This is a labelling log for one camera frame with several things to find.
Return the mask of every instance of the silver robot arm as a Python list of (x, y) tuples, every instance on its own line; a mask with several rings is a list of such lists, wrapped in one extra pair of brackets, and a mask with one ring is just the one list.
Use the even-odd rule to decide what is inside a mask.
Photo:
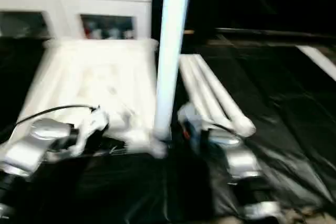
[(108, 115), (100, 108), (84, 119), (77, 129), (53, 119), (39, 119), (31, 124), (26, 136), (8, 143), (0, 158), (0, 222), (14, 215), (19, 192), (42, 162), (80, 156), (88, 138), (95, 131), (104, 131), (108, 122)]

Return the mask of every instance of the black cable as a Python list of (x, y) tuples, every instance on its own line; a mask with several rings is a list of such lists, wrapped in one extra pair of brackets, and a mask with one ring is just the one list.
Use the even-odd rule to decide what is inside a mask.
[[(93, 106), (84, 105), (84, 104), (73, 104), (73, 105), (57, 106), (57, 107), (54, 107), (54, 108), (51, 108), (51, 109), (47, 109), (47, 110), (43, 110), (43, 111), (38, 112), (36, 114), (30, 115), (30, 116), (28, 116), (26, 118), (23, 118), (22, 120), (20, 120), (20, 121), (18, 121), (16, 123), (13, 123), (13, 124), (10, 124), (10, 125), (6, 126), (3, 130), (0, 131), (0, 136), (3, 135), (3, 134), (5, 134), (6, 132), (14, 130), (17, 125), (19, 125), (21, 123), (24, 123), (24, 122), (26, 122), (26, 121), (28, 121), (30, 119), (33, 119), (33, 118), (35, 118), (35, 117), (37, 117), (39, 115), (44, 115), (44, 114), (47, 114), (47, 113), (50, 113), (50, 112), (53, 112), (53, 111), (62, 110), (62, 109), (69, 109), (69, 108), (88, 108), (88, 109), (91, 110), (91, 112), (94, 111), (95, 109), (97, 109), (97, 108), (95, 108)], [(5, 143), (5, 142), (6, 142), (6, 140), (3, 141), (2, 139), (0, 139), (0, 144)]]
[(221, 128), (221, 129), (227, 131), (228, 133), (230, 133), (230, 134), (232, 134), (232, 135), (234, 135), (234, 136), (236, 136), (236, 137), (238, 137), (238, 138), (244, 139), (243, 136), (237, 134), (234, 130), (229, 129), (229, 128), (227, 128), (227, 127), (221, 125), (221, 124), (218, 124), (218, 123), (211, 123), (211, 122), (207, 122), (207, 123), (209, 123), (209, 124), (211, 124), (211, 125), (213, 125), (213, 126), (216, 126), (216, 127), (218, 127), (218, 128)]

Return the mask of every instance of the black tarp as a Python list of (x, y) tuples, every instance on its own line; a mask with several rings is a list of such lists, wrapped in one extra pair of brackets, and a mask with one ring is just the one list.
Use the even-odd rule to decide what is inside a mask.
[[(27, 47), (17, 43), (17, 52)], [(37, 63), (23, 62), (39, 61), (41, 55), (33, 52), (43, 50), (41, 44), (35, 46), (30, 53), (21, 49), (16, 56), (27, 69), (8, 71), (3, 82), (21, 71), (34, 72)], [(295, 47), (204, 46), (192, 52), (203, 56), (256, 125), (257, 132), (246, 145), (257, 155), (281, 204), (333, 213), (336, 83)], [(29, 86), (26, 81), (13, 83), (20, 92)], [(23, 100), (22, 94), (17, 105), (3, 100), (15, 106), (12, 117)], [(158, 223), (235, 215), (237, 205), (227, 184), (223, 151), (210, 146), (200, 157), (182, 141), (176, 112), (187, 100), (179, 77), (167, 158), (148, 154), (95, 157), (79, 175), (78, 159), (49, 165), (48, 172), (32, 183), (22, 219), (26, 223)]]

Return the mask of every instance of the white cabinet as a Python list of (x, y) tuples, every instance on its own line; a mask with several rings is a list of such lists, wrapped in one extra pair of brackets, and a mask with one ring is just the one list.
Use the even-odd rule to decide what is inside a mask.
[(0, 0), (0, 36), (149, 38), (150, 30), (151, 0)]
[(61, 3), (72, 37), (150, 37), (151, 3), (115, 0), (61, 0)]

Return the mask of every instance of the black plastic sheet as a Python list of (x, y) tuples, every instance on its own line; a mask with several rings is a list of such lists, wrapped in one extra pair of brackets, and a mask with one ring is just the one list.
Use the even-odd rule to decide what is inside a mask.
[[(12, 71), (3, 71), (3, 82), (16, 74), (23, 81), (14, 82), (16, 88), (5, 83), (8, 96), (3, 101), (13, 107), (8, 118), (15, 120), (43, 48), (41, 43), (10, 43), (0, 45), (17, 52), (20, 67), (11, 65)], [(336, 83), (295, 47), (213, 46), (196, 48), (193, 53), (203, 56), (256, 125), (257, 132), (246, 145), (257, 155), (282, 206), (313, 206), (333, 213)], [(25, 223), (46, 219), (158, 223), (236, 215), (238, 206), (228, 185), (223, 150), (211, 145), (197, 156), (182, 140), (176, 112), (187, 101), (179, 77), (167, 158), (154, 159), (149, 154), (94, 157), (78, 174), (80, 159), (48, 165), (31, 184), (22, 219)]]

